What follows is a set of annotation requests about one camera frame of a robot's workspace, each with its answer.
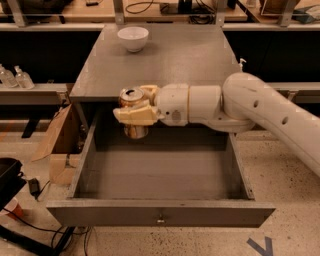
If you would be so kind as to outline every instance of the drawer handle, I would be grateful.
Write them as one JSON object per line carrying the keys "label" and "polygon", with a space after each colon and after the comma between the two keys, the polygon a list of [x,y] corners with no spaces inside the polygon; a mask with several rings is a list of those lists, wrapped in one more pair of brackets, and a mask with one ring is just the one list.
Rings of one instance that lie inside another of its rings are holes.
{"label": "drawer handle", "polygon": [[159,215],[159,219],[157,220],[157,224],[158,224],[158,225],[163,225],[163,224],[165,224],[165,223],[166,223],[166,221],[163,219],[162,214],[160,214],[160,215]]}

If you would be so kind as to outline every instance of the cardboard box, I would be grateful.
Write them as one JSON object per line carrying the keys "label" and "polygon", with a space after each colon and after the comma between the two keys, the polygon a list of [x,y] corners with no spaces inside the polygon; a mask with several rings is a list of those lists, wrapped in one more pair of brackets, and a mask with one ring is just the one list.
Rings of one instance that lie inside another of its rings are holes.
{"label": "cardboard box", "polygon": [[80,118],[72,105],[57,112],[31,161],[50,155],[50,181],[69,185],[80,160],[77,154]]}
{"label": "cardboard box", "polygon": [[77,153],[80,124],[80,118],[72,104],[57,112],[31,161],[50,154]]}
{"label": "cardboard box", "polygon": [[51,183],[70,185],[79,161],[80,154],[51,154],[49,170]]}

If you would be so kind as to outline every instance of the drawer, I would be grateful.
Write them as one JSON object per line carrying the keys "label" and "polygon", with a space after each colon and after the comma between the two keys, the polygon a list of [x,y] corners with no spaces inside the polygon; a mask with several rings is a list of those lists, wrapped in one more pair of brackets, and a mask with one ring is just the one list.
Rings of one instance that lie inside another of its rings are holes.
{"label": "drawer", "polygon": [[159,123],[132,140],[113,107],[96,111],[69,197],[47,204],[62,225],[259,227],[275,210],[255,202],[235,134]]}

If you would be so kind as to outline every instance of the white bowl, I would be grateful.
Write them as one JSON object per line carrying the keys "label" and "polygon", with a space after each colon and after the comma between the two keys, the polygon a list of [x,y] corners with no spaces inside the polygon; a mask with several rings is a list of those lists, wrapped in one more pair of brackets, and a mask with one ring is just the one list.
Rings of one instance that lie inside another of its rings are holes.
{"label": "white bowl", "polygon": [[149,31],[141,27],[127,27],[119,30],[120,43],[130,52],[143,49],[148,40]]}

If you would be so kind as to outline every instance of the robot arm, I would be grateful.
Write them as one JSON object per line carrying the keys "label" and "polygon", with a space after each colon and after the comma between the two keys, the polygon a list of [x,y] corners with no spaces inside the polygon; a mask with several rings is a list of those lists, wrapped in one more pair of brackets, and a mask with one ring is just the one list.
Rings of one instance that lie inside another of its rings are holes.
{"label": "robot arm", "polygon": [[[141,88],[136,90],[148,95],[143,104],[114,110],[115,117],[126,126],[152,125],[160,120],[169,126],[201,123],[214,130],[239,133],[257,123],[277,136],[320,177],[320,119],[253,75],[235,73],[222,88],[186,84]],[[134,89],[128,91],[136,98]]]}

